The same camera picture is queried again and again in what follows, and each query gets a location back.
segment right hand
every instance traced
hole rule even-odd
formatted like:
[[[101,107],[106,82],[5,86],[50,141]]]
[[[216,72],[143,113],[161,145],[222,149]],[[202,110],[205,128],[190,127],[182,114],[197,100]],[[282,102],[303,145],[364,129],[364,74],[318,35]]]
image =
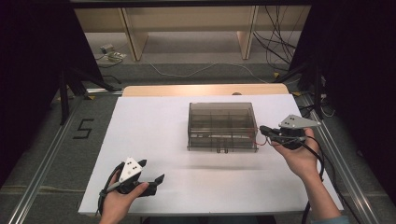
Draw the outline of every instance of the right hand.
[[[306,128],[304,131],[306,136],[314,137],[314,131],[312,131],[312,129]],[[305,144],[318,153],[318,144],[315,140],[312,138],[306,138]],[[275,150],[285,158],[289,168],[302,180],[308,176],[318,176],[318,159],[305,147],[290,150],[274,141],[272,142],[272,145]]]

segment transparent container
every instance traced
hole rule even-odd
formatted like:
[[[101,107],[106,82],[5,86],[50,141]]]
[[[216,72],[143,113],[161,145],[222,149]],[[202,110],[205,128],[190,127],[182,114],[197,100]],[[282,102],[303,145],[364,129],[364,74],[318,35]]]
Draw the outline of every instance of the transparent container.
[[[188,150],[257,152],[251,103],[190,103]]]

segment hand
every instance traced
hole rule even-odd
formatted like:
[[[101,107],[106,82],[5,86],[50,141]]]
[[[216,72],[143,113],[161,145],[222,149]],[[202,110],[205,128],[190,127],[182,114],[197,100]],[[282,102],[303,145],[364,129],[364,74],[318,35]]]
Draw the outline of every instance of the hand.
[[[109,186],[116,182],[117,173],[111,178]],[[119,223],[128,213],[132,202],[142,194],[149,183],[141,183],[129,194],[120,194],[116,190],[109,192],[103,205],[102,218],[100,223]]]
[[[314,137],[312,129],[306,128],[304,131],[306,136]],[[318,153],[318,144],[315,140],[306,138],[305,144]],[[308,176],[318,176],[317,158],[306,148],[290,150],[277,142],[272,142],[272,145],[285,158],[289,168],[302,180]]]

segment left hand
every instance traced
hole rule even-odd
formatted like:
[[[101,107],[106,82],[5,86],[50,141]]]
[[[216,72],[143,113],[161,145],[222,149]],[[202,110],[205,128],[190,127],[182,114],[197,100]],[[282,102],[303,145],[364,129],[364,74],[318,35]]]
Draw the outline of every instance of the left hand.
[[[117,173],[111,178],[109,186],[116,182]],[[138,185],[128,194],[120,194],[116,190],[109,192],[103,205],[102,218],[100,223],[119,223],[128,213],[132,202],[142,194],[149,183],[144,182]]]

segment white table surface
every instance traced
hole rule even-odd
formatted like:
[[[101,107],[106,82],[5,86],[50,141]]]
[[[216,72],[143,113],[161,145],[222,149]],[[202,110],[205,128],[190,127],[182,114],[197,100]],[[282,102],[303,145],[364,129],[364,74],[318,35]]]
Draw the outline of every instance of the white table surface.
[[[155,196],[138,198],[137,216],[259,215],[304,211],[302,181],[272,147],[257,153],[188,151],[190,103],[251,102],[257,125],[276,128],[289,114],[300,115],[289,94],[236,96],[121,97],[107,129],[79,212],[97,210],[99,191],[113,169],[134,157],[148,160],[140,181],[165,174]],[[264,143],[258,133],[256,141]],[[343,209],[327,174],[324,184]]]

